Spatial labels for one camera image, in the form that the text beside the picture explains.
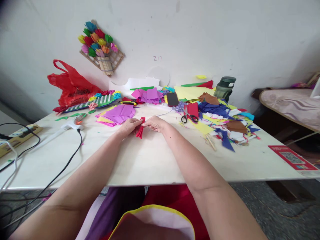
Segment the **yellow paper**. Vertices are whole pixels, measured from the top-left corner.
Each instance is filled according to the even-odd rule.
[[[197,99],[199,96],[201,96],[204,92],[209,93],[213,96],[214,90],[206,88],[206,87],[181,87],[181,86],[175,86],[174,87],[178,99],[184,99],[187,100],[191,99]]]
[[[201,122],[198,122],[198,124],[196,124],[191,121],[191,123],[196,127],[196,129],[198,129],[204,135],[213,131],[213,129],[211,127],[209,127],[208,125],[205,125]]]

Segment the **wooden stick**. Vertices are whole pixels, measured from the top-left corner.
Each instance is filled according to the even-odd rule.
[[[209,143],[211,144],[213,150],[217,151],[216,147],[213,145],[213,143],[211,142],[211,140],[210,140],[210,138],[209,138],[209,134],[206,134],[206,137],[207,137]]]

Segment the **craft stick vase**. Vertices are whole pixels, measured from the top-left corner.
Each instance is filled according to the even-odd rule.
[[[97,59],[99,61],[101,71],[103,71],[105,75],[112,75],[113,69],[109,57],[97,57]]]

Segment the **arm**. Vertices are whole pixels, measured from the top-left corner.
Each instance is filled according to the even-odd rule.
[[[143,126],[161,132],[166,139],[194,197],[210,239],[267,239],[237,193],[202,153],[173,126],[158,117],[150,118]]]
[[[75,239],[108,182],[122,140],[141,122],[128,119],[9,239]]]

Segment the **scissors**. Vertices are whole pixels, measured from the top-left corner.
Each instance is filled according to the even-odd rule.
[[[198,122],[199,121],[199,119],[195,116],[195,115],[190,115],[189,113],[188,113],[188,110],[187,109],[184,109],[183,108],[183,111],[184,111],[184,115],[181,117],[181,122],[183,122],[183,123],[187,123],[187,116],[189,116],[190,117],[190,119],[193,121],[193,122]]]

